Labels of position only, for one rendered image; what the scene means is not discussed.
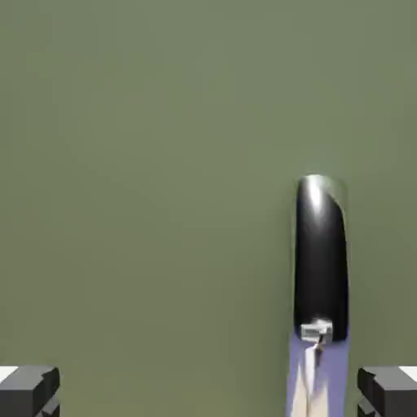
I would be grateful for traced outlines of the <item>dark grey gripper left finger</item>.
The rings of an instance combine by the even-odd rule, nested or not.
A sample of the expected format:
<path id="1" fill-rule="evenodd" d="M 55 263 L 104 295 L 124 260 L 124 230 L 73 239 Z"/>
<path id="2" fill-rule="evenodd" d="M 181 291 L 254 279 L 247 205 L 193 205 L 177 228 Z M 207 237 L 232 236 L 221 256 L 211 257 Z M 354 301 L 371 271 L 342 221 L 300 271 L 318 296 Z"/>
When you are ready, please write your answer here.
<path id="1" fill-rule="evenodd" d="M 0 366 L 0 417 L 60 417 L 58 367 Z"/>

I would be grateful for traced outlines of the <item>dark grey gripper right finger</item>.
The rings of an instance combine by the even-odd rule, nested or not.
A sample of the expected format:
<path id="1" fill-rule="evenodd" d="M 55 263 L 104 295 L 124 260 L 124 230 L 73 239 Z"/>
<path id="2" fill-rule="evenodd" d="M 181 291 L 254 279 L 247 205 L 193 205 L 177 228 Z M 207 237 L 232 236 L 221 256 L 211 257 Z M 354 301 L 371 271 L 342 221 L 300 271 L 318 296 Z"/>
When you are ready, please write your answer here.
<path id="1" fill-rule="evenodd" d="M 357 417 L 417 417 L 417 366 L 361 367 Z"/>

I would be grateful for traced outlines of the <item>green painted cabinet door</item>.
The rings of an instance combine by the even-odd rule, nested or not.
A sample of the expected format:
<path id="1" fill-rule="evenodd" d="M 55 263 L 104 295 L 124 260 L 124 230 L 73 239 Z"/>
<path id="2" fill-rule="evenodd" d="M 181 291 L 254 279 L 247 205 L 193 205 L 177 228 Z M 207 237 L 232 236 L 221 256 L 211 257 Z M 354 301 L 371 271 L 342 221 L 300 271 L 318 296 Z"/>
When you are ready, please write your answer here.
<path id="1" fill-rule="evenodd" d="M 0 363 L 63 417 L 284 417 L 306 173 L 347 189 L 354 417 L 417 364 L 417 0 L 0 0 Z"/>

